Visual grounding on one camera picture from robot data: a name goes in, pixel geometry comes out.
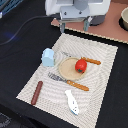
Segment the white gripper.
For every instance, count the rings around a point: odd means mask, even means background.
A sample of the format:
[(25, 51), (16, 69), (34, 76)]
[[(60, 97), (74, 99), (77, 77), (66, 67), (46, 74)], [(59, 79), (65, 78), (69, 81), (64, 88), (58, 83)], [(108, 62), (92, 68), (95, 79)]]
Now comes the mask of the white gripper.
[[(82, 21), (89, 16), (105, 15), (111, 0), (46, 0), (46, 15), (58, 14), (60, 31), (64, 33), (65, 22)], [(84, 20), (84, 31), (88, 31), (90, 22)]]

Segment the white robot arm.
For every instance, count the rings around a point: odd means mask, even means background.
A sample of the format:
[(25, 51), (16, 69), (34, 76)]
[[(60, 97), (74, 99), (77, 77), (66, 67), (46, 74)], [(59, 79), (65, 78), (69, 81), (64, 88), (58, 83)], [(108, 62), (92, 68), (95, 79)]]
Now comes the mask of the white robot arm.
[(46, 0), (45, 11), (47, 16), (54, 16), (64, 32), (65, 25), (70, 22), (84, 22), (83, 29), (88, 30), (90, 25), (99, 25), (104, 22), (111, 0)]

